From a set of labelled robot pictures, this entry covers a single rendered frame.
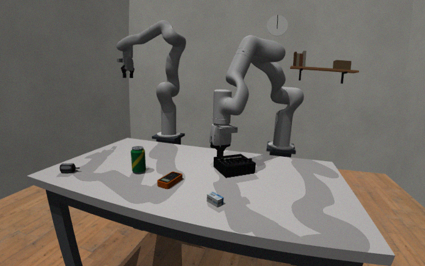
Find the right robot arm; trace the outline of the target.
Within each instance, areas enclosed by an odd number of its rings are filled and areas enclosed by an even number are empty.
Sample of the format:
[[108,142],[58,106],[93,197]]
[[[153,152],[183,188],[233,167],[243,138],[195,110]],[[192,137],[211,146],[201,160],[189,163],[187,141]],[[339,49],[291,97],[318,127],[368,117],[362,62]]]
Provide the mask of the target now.
[[172,97],[176,96],[180,90],[178,66],[186,47],[186,39],[175,32],[169,22],[162,20],[139,34],[120,40],[117,43],[117,49],[123,51],[123,58],[133,58],[133,45],[144,44],[160,34],[168,44],[172,45],[172,49],[165,65],[167,82],[160,83],[156,89],[156,95],[161,104],[161,132],[158,132],[157,136],[172,138],[180,136],[180,133],[176,132],[176,105]]

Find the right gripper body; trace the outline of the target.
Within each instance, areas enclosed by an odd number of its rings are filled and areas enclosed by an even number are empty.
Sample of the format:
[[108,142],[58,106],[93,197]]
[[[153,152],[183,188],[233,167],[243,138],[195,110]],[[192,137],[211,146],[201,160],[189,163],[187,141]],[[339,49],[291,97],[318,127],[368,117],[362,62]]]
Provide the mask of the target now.
[[128,71],[134,70],[134,64],[133,64],[132,58],[123,58],[123,65],[125,65],[125,67],[124,67],[125,70],[128,70]]

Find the green drink can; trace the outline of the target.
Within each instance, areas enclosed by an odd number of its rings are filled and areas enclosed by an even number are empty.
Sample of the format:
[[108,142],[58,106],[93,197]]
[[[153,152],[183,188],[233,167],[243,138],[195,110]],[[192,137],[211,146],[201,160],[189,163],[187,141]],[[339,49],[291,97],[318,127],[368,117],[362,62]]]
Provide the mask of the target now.
[[141,174],[146,170],[145,150],[143,146],[134,146],[131,150],[132,171]]

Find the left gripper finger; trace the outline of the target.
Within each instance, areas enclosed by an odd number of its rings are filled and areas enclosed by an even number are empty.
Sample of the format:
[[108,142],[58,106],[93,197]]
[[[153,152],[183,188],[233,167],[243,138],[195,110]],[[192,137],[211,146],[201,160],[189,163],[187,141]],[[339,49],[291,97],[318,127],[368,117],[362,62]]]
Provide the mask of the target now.
[[215,148],[217,150],[217,157],[220,159],[221,158],[221,155],[222,155],[222,152],[220,151],[220,146],[214,146],[213,143],[212,143],[212,141],[211,141],[210,147],[211,148]]
[[222,152],[221,158],[223,158],[223,152],[225,151],[225,148],[226,147],[229,147],[229,146],[230,146],[230,144],[229,145],[221,145],[220,146],[220,151]]

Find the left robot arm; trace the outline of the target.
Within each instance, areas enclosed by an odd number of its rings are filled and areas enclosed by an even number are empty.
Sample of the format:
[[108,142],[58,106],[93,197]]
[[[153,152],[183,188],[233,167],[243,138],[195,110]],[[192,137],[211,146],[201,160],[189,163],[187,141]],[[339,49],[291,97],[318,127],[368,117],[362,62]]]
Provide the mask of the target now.
[[226,81],[237,88],[234,98],[231,98],[230,90],[214,90],[212,122],[226,125],[217,125],[220,127],[217,128],[218,134],[238,132],[238,127],[227,124],[230,124],[231,115],[240,115],[247,104],[249,90],[244,77],[252,63],[267,74],[272,85],[271,100],[288,105],[276,113],[274,139],[273,142],[268,143],[268,146],[282,150],[294,149],[294,145],[290,144],[292,117],[294,111],[302,104],[304,95],[299,88],[282,87],[286,78],[281,66],[276,62],[284,57],[285,49],[276,41],[253,35],[243,38],[226,74]]

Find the orange pocket multimeter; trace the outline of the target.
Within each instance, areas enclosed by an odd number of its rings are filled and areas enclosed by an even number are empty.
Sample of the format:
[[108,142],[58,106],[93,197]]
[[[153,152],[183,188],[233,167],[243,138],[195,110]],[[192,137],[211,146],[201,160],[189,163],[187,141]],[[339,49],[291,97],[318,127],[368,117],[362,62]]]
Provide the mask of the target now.
[[161,179],[158,179],[158,187],[169,189],[183,179],[183,175],[177,172],[170,172]]

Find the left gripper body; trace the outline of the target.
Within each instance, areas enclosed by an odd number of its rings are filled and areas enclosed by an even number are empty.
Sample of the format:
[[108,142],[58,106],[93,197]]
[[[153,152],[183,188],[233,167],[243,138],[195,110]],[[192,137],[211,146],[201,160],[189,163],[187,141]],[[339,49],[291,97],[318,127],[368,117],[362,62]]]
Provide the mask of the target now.
[[218,126],[226,126],[226,125],[218,125],[218,124],[212,124],[211,126],[211,132],[209,136],[209,142],[214,146],[220,146],[220,145],[229,145],[231,143],[231,133],[230,134],[218,134],[217,128],[220,128]]

